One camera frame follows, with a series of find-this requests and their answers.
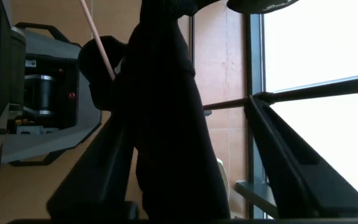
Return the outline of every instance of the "gray machine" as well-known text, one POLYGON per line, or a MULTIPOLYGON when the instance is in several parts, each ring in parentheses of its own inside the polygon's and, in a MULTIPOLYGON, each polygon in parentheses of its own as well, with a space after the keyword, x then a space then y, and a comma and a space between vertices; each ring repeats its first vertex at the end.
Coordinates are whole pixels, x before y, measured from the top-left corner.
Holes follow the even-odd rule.
POLYGON ((14 45, 25 45, 25 54, 16 55, 22 58, 13 65, 21 68, 15 69, 11 82, 15 88, 11 91, 10 132, 4 140, 2 163, 49 165, 101 125, 101 111, 94 107, 89 83, 76 66, 81 50, 78 44, 52 26, 19 23, 12 29, 17 39, 14 45), (26 28, 47 29, 54 38, 26 28), (44 154, 48 156, 43 161, 21 161, 44 154))

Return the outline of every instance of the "window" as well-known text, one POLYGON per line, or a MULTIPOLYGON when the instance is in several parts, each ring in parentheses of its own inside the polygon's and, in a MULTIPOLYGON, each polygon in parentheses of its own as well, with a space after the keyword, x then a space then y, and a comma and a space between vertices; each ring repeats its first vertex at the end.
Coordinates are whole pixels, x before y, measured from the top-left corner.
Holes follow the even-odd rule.
MULTIPOLYGON (((259 17, 265 91, 358 75, 358 2, 302 0, 259 17)), ((272 108, 358 191, 358 94, 272 108)))

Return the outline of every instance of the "floor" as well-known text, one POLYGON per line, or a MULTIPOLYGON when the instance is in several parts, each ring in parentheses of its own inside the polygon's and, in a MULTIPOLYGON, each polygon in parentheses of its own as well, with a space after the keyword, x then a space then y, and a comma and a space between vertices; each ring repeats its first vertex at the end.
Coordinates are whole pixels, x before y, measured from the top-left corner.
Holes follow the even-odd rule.
MULTIPOLYGON (((72 42, 81 45, 91 39, 91 31, 79 1, 12 0, 12 21, 33 22, 59 28, 72 42)), ((113 35, 126 42, 138 23, 139 0, 87 0, 100 35, 113 35)), ((180 21, 188 37, 188 18, 180 21)), ((226 9, 224 1, 203 9, 196 16, 196 81, 203 103, 241 98, 243 79, 242 16, 226 9)), ((104 121, 109 116, 103 113, 104 121)), ((242 109, 213 111, 207 117, 216 156, 224 162, 231 186, 246 177, 245 119, 242 109)), ((0 223, 18 218, 47 218, 45 203, 86 150, 93 134, 77 149, 64 153, 47 167, 3 166, 0 179, 0 223)), ((127 199, 141 205, 141 192, 131 170, 127 199)), ((233 216, 245 215, 244 199, 230 193, 233 216)), ((141 210, 140 216, 147 215, 141 210)))

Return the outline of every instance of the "tiled wall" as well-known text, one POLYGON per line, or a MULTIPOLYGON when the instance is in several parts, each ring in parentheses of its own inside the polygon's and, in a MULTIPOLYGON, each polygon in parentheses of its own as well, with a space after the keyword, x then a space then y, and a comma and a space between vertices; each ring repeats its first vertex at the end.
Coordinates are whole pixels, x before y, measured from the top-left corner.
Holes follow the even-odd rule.
MULTIPOLYGON (((14 22, 33 22, 58 27, 81 45, 91 31, 78 1, 12 0, 14 22)), ((138 22, 140 0, 87 0, 100 35, 113 35, 126 42, 138 22)), ((226 9, 224 2, 203 9, 196 16, 196 81, 204 104, 244 96, 241 16, 226 9)), ((188 37, 188 18, 180 21, 188 37)), ((105 112, 103 119, 108 119, 105 112)), ((230 183, 245 179, 244 115, 242 110, 219 110, 207 118, 218 158, 224 162, 230 183)), ((0 180, 0 223, 17 218, 47 218, 45 203, 82 155, 91 136, 77 149, 64 153, 47 167, 3 166, 0 180)), ((127 199, 141 205, 141 192, 131 170, 127 199)), ((233 190, 233 215, 244 215, 244 201, 233 190)))

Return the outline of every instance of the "pink stick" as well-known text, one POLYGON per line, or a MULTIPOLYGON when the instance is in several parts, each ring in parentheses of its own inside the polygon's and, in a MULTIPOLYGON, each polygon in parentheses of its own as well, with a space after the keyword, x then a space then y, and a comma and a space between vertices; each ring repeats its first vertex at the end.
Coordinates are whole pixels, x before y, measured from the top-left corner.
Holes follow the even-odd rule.
POLYGON ((110 74, 111 80, 114 80, 116 76, 115 76, 115 74, 114 74, 114 72, 112 70, 109 58, 107 57, 107 54, 106 54, 106 51, 104 50, 102 41, 100 40, 98 31, 96 30, 96 26, 94 25, 94 22, 92 20, 91 13, 90 13, 90 11, 89 11, 86 3, 85 3, 85 0, 80 0, 80 1, 81 1, 82 8, 83 8, 83 10, 85 12, 86 18, 88 20, 88 24, 91 27, 93 37, 94 37, 94 39, 96 41, 96 44, 98 45, 100 54, 102 55, 102 58, 103 58, 103 61, 104 61, 104 64, 106 65, 107 71, 110 74))

